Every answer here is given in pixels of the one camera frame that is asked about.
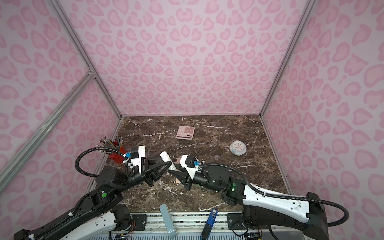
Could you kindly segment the white glue stick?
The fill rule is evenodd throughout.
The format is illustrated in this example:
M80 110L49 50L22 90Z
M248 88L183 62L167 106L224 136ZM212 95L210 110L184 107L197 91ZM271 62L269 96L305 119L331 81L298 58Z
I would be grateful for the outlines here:
M161 152L160 156L161 156L162 160L169 165L168 169L170 171L176 171L177 170L174 162L171 160L170 156L168 155L168 153L166 151Z

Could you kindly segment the beige envelope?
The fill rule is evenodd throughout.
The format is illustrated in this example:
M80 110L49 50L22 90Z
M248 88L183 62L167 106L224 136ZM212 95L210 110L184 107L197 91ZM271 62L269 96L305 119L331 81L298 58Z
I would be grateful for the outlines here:
M175 166L177 167L179 164L180 164L180 160L181 160L181 156L179 156L177 159L176 159L176 161L175 161ZM179 180L179 173L181 172L180 170L178 170L177 169L177 172L178 172L178 177L177 177L177 179L176 179L176 181L175 181L175 183L176 184L179 184L179 183L181 183L181 181Z

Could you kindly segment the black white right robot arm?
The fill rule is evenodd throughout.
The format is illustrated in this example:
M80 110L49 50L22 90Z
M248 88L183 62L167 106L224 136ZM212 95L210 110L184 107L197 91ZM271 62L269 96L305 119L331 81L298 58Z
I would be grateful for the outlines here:
M170 167L169 173L187 190L198 185L221 193L230 206L242 205L240 223L245 228L288 227L314 240L328 240L329 228L345 223L350 216L345 207L314 193L293 196L252 185L243 173L223 164L177 164Z

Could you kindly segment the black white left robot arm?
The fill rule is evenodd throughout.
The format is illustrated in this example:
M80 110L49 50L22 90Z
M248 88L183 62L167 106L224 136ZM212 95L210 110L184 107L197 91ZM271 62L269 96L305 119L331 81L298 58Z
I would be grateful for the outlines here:
M76 170L87 177L95 178L97 188L81 197L75 206L35 230L20 230L14 234L15 240L59 240L82 224L107 213L118 205L122 199L122 193L142 183L152 187L173 164L171 161L163 162L161 159L148 161L145 157L144 168L139 172L139 167L128 167L132 172L125 173L115 167L105 167L99 174L91 174L80 167L81 159L95 151L113 152L130 163L126 154L105 147L95 147L82 152L75 161Z

